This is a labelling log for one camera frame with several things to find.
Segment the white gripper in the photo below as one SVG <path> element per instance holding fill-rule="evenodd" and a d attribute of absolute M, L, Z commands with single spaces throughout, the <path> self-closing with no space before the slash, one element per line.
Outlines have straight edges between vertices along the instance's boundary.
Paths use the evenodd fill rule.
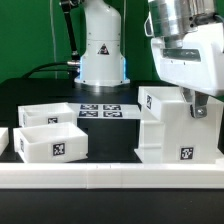
<path fill-rule="evenodd" d="M 190 52 L 197 50 L 199 61 L 164 57 L 164 44 L 160 38 L 153 38 L 151 47 L 159 78 L 182 87 L 181 94 L 190 104 L 193 118 L 206 117 L 208 95 L 224 95 L 223 32 L 192 33 L 185 36 L 183 47 Z"/>

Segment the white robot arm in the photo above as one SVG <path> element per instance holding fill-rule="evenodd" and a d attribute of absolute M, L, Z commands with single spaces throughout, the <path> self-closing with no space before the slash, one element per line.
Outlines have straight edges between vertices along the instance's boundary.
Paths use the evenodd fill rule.
<path fill-rule="evenodd" d="M 224 18 L 215 0 L 147 0 L 145 35 L 159 78 L 181 88 L 195 118 L 210 96 L 224 95 Z M 60 0 L 75 82 L 97 91 L 127 85 L 120 51 L 121 16 L 104 0 Z"/>

